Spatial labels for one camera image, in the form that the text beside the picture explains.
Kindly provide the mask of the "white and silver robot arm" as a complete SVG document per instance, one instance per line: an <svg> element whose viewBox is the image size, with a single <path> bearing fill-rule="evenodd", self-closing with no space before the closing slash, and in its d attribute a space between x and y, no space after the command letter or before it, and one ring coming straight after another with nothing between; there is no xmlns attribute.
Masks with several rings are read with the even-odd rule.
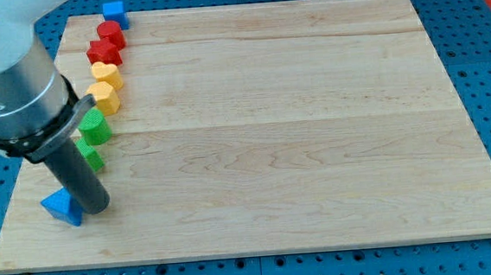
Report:
<svg viewBox="0 0 491 275"><path fill-rule="evenodd" d="M0 155L77 160L69 137L92 101L78 99L35 33L68 0L0 0Z"/></svg>

